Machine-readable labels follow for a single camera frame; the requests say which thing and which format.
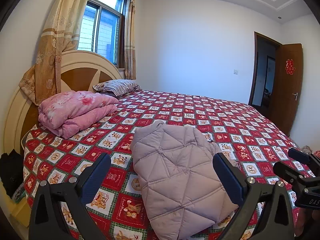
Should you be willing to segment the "window with dark frame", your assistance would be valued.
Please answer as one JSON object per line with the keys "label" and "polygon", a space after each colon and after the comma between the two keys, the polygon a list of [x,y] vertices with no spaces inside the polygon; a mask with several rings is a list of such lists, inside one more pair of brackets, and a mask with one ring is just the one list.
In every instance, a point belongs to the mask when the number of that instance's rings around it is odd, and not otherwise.
{"label": "window with dark frame", "polygon": [[124,66],[124,16],[126,0],[88,0],[81,22],[79,50]]}

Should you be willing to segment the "left beige floral curtain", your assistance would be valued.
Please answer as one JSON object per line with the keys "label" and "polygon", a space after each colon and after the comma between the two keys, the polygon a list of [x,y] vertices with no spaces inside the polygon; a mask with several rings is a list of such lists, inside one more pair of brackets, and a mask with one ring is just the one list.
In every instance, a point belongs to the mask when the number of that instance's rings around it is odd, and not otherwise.
{"label": "left beige floral curtain", "polygon": [[61,64],[65,51],[76,50],[88,0],[55,0],[44,24],[35,64],[19,87],[35,105],[61,92]]}

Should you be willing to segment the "cream and wood headboard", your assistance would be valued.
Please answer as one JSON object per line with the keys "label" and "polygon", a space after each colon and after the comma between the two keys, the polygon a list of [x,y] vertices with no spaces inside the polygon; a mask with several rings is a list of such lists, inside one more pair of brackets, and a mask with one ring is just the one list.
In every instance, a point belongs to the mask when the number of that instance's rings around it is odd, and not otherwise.
{"label": "cream and wood headboard", "polygon": [[[93,90],[98,83],[122,79],[124,70],[96,53],[84,50],[62,54],[61,91]],[[37,106],[17,88],[11,97],[5,114],[1,153],[21,152],[22,137],[38,123]]]}

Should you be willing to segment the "striped pillow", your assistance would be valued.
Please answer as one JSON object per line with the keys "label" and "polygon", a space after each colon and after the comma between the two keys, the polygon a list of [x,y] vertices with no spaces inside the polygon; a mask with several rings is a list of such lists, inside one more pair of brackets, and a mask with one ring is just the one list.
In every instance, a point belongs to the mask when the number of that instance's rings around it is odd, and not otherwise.
{"label": "striped pillow", "polygon": [[140,85],[135,80],[117,79],[109,80],[93,86],[98,93],[104,93],[114,97],[121,97],[135,90],[141,90]]}

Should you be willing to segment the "beige floral curtain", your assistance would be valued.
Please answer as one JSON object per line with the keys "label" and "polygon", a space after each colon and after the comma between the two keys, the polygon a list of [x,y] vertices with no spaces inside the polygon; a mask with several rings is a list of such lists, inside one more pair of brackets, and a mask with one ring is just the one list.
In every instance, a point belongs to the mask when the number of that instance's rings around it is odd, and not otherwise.
{"label": "beige floral curtain", "polygon": [[124,24],[124,63],[125,77],[136,79],[136,50],[135,50],[135,0],[126,1]]}
{"label": "beige floral curtain", "polygon": [[35,105],[61,92],[61,64],[65,51],[76,50],[88,0],[55,0],[44,24],[35,64],[19,87]]}

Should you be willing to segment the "brown wooden door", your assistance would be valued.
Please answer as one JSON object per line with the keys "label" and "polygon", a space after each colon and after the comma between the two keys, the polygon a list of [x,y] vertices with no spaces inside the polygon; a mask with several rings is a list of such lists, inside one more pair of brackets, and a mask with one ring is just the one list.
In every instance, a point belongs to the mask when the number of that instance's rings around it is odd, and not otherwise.
{"label": "brown wooden door", "polygon": [[[294,60],[296,71],[285,71],[287,59]],[[269,119],[287,136],[296,117],[303,81],[303,47],[300,43],[284,44],[276,50],[276,68],[269,108]],[[298,99],[292,95],[298,93]]]}

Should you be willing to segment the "right beige floral curtain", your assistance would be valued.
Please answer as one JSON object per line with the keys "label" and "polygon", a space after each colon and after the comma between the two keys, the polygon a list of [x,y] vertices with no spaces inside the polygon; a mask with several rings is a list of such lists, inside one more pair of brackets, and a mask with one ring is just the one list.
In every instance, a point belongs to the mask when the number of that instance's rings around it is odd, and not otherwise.
{"label": "right beige floral curtain", "polygon": [[135,0],[126,1],[124,24],[124,63],[125,77],[136,79],[136,50],[135,50]]}

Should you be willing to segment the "red patchwork cartoon bedspread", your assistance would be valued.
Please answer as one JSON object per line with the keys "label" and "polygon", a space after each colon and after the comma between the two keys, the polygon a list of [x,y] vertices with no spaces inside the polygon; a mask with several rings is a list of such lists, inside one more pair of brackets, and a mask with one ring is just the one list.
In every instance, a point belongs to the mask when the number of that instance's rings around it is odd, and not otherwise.
{"label": "red patchwork cartoon bedspread", "polygon": [[63,183],[79,176],[102,153],[111,156],[111,168],[87,209],[108,239],[156,239],[140,194],[130,149],[137,128],[162,121],[191,126],[241,171],[260,183],[274,184],[272,167],[278,161],[313,174],[288,156],[295,143],[253,107],[233,101],[176,93],[135,91],[118,100],[117,110],[69,139],[42,125],[26,134],[23,179],[26,199],[32,205],[43,180]]}

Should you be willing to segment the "red double happiness decal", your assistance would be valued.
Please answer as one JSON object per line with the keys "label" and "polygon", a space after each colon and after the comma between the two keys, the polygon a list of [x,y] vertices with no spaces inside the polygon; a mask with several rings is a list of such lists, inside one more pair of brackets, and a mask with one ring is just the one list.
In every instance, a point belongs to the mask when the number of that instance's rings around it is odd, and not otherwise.
{"label": "red double happiness decal", "polygon": [[288,75],[293,75],[295,73],[296,68],[294,67],[294,60],[293,59],[286,60],[285,71]]}

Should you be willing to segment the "dark clothes beside bed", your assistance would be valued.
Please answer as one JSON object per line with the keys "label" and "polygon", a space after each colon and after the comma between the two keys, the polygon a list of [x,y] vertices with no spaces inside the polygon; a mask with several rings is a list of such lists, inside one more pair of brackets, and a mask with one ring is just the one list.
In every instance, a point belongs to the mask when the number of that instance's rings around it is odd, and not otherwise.
{"label": "dark clothes beside bed", "polygon": [[0,172],[6,194],[12,198],[23,184],[23,157],[15,150],[9,154],[3,153],[0,160]]}

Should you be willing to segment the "pink folded quilt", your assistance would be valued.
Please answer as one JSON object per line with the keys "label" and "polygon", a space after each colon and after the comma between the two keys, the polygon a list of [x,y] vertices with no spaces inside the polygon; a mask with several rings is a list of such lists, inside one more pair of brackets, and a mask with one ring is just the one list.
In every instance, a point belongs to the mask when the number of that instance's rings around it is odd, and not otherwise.
{"label": "pink folded quilt", "polygon": [[69,139],[117,110],[118,99],[90,91],[56,94],[38,107],[39,123],[58,137]]}

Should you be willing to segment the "light purple puffer jacket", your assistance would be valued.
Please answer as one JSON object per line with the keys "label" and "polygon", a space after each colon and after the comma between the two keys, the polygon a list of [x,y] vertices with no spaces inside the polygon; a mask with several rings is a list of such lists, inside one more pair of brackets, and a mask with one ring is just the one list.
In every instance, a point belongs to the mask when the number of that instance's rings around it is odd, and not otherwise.
{"label": "light purple puffer jacket", "polygon": [[137,128],[130,148],[146,214],[159,239],[187,239],[237,209],[213,168],[221,150],[198,129],[157,121]]}

